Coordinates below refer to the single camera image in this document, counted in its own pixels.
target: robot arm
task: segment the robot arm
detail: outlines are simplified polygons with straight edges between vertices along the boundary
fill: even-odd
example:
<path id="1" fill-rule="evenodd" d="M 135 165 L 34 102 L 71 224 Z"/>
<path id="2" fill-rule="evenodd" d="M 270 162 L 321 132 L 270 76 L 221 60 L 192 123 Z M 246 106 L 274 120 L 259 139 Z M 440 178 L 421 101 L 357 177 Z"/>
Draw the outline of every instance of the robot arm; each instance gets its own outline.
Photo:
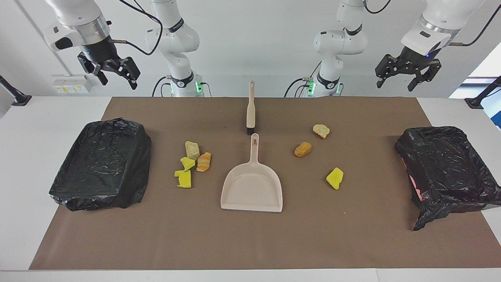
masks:
<path id="1" fill-rule="evenodd" d="M 343 61 L 338 55 L 356 55 L 367 47 L 367 36 L 362 31 L 365 8 L 362 0 L 341 0 L 336 18 L 342 31 L 324 31 L 315 36 L 315 50 L 322 56 L 322 66 L 314 78 L 312 95 L 328 96 L 341 77 Z"/>
<path id="2" fill-rule="evenodd" d="M 441 68 L 435 56 L 452 42 L 484 1 L 428 0 L 419 20 L 402 38 L 404 48 L 400 56 L 394 58 L 386 54 L 376 67 L 377 87 L 381 88 L 388 77 L 400 73 L 416 76 L 407 87 L 409 91 L 421 82 L 431 81 Z"/>
<path id="3" fill-rule="evenodd" d="M 201 77 L 191 69 L 188 58 L 183 54 L 198 49 L 200 38 L 195 30 L 188 26 L 179 13 L 176 0 L 151 0 L 153 12 L 167 27 L 164 29 L 158 50 L 167 60 L 171 73 L 171 89 L 174 96 L 193 97 L 201 94 Z M 160 29 L 146 33 L 146 43 L 155 44 Z"/>
<path id="4" fill-rule="evenodd" d="M 141 72 L 131 57 L 122 59 L 110 43 L 111 22 L 106 21 L 94 0 L 46 0 L 58 21 L 48 27 L 44 37 L 53 51 L 80 46 L 77 56 L 86 73 L 97 76 L 103 85 L 108 79 L 103 71 L 124 77 L 132 89 Z"/>

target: brown paper sheet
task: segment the brown paper sheet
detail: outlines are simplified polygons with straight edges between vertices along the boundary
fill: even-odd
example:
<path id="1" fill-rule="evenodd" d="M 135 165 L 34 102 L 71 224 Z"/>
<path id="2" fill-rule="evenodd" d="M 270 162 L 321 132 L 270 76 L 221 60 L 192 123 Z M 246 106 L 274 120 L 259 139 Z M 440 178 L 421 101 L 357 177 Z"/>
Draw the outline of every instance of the brown paper sheet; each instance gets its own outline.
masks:
<path id="1" fill-rule="evenodd" d="M 411 231 L 419 213 L 393 145 L 430 125 L 415 98 L 256 99 L 259 161 L 282 182 L 282 213 L 224 211 L 227 173 L 249 159 L 245 98 L 113 98 L 103 119 L 142 123 L 152 138 L 149 185 L 127 209 L 59 207 L 30 269 L 270 269 L 501 267 L 480 212 Z M 330 127 L 327 139 L 312 131 Z M 212 153 L 176 187 L 184 142 Z M 303 141 L 306 157 L 294 156 Z M 344 171 L 340 190 L 325 181 Z"/>

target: dustpan handle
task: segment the dustpan handle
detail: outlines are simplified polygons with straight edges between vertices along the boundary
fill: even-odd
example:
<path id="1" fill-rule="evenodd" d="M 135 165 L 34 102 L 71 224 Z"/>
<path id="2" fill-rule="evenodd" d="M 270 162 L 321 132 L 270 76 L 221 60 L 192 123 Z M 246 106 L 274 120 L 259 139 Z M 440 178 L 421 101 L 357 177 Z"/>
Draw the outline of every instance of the dustpan handle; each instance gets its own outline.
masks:
<path id="1" fill-rule="evenodd" d="M 252 164 L 258 163 L 258 149 L 259 149 L 259 134 L 254 133 L 250 137 L 250 162 Z"/>

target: blue object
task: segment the blue object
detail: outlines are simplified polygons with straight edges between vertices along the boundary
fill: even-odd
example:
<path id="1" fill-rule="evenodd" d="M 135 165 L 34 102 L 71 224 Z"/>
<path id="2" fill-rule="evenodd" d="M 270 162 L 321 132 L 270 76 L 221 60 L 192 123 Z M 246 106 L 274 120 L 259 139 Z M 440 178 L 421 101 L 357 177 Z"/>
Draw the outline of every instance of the blue object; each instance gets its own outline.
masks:
<path id="1" fill-rule="evenodd" d="M 501 127 L 501 111 L 499 111 L 497 114 L 495 114 L 490 119 L 494 122 L 495 125 Z"/>

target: white power box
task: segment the white power box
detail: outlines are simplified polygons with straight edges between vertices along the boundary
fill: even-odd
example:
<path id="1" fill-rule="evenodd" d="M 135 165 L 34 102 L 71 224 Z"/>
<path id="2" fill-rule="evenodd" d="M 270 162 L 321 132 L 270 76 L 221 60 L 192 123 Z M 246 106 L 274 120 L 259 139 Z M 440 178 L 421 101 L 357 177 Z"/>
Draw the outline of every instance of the white power box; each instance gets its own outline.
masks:
<path id="1" fill-rule="evenodd" d="M 58 77 L 52 87 L 58 94 L 89 94 L 92 84 L 85 76 Z"/>

